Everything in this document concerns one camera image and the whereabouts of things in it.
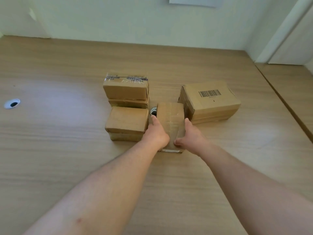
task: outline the wooden table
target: wooden table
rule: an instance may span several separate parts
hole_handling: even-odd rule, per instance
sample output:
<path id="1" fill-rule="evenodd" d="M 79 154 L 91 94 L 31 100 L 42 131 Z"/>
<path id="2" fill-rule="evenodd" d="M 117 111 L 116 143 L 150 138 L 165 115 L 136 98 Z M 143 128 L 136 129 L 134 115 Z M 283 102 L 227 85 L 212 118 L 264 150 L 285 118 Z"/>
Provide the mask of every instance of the wooden table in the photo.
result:
<path id="1" fill-rule="evenodd" d="M 134 143 L 104 130 L 108 71 L 149 76 L 151 106 L 182 84 L 224 79 L 242 101 L 199 124 L 240 160 L 313 199 L 313 145 L 244 51 L 21 37 L 0 39 L 0 228 L 18 235 L 93 170 Z M 206 164 L 158 153 L 125 234 L 245 234 Z"/>
<path id="2" fill-rule="evenodd" d="M 313 142 L 313 76 L 304 66 L 257 63 Z"/>

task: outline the barcode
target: barcode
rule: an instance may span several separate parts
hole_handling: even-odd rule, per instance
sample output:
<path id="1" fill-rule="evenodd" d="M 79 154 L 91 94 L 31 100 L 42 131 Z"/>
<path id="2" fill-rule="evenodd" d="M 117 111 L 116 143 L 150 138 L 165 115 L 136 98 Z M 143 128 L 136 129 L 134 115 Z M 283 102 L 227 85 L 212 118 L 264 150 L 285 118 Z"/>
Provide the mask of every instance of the barcode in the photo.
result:
<path id="1" fill-rule="evenodd" d="M 204 90 L 204 91 L 199 91 L 199 94 L 201 97 L 210 97 L 210 96 L 221 95 L 219 90 Z"/>

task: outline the forearm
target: forearm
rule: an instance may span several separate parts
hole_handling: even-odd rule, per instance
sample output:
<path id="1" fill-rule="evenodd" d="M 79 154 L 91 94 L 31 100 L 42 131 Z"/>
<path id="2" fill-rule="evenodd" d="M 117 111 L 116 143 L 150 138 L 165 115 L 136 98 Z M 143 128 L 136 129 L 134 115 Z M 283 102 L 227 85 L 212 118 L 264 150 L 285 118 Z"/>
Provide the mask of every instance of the forearm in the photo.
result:
<path id="1" fill-rule="evenodd" d="M 249 234 L 309 234 L 313 231 L 310 201 L 216 145 L 203 145 L 199 156 L 212 170 Z"/>
<path id="2" fill-rule="evenodd" d="M 139 142 L 73 188 L 26 234 L 120 234 L 157 148 Z"/>

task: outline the hand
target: hand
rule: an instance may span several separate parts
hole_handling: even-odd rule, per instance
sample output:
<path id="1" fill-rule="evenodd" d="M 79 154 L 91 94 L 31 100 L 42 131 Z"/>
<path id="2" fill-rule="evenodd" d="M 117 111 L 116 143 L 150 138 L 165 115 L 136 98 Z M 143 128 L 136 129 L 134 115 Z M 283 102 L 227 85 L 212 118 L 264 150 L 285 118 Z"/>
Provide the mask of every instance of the hand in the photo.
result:
<path id="1" fill-rule="evenodd" d="M 199 156 L 201 148 L 208 144 L 208 140 L 197 127 L 193 126 L 188 118 L 185 119 L 185 130 L 185 136 L 176 138 L 174 144 Z"/>
<path id="2" fill-rule="evenodd" d="M 152 124 L 149 124 L 141 141 L 147 142 L 151 144 L 151 146 L 155 146 L 157 150 L 161 150 L 168 144 L 170 137 L 164 131 L 161 123 L 154 115 L 151 116 L 151 119 Z"/>

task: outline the cardboard box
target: cardboard box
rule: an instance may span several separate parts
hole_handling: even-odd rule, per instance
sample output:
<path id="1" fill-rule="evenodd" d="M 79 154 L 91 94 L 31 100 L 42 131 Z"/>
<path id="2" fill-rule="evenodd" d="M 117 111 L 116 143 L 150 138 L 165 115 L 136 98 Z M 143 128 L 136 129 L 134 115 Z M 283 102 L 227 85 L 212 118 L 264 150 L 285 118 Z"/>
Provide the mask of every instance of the cardboard box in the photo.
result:
<path id="1" fill-rule="evenodd" d="M 241 105 L 225 81 L 183 85 L 178 102 L 184 104 L 185 117 L 193 124 L 226 120 Z"/>
<path id="2" fill-rule="evenodd" d="M 113 106 L 105 124 L 111 140 L 141 140 L 148 127 L 148 109 Z"/>
<path id="3" fill-rule="evenodd" d="M 174 140 L 185 136 L 184 105 L 180 103 L 158 103 L 156 111 L 156 117 L 170 136 L 170 142 L 162 149 L 162 152 L 182 153 L 184 150 L 175 146 Z"/>
<path id="4" fill-rule="evenodd" d="M 147 100 L 148 79 L 143 75 L 108 73 L 103 89 L 109 99 Z"/>
<path id="5" fill-rule="evenodd" d="M 109 99 L 109 103 L 111 106 L 148 109 L 149 97 L 146 100 Z"/>

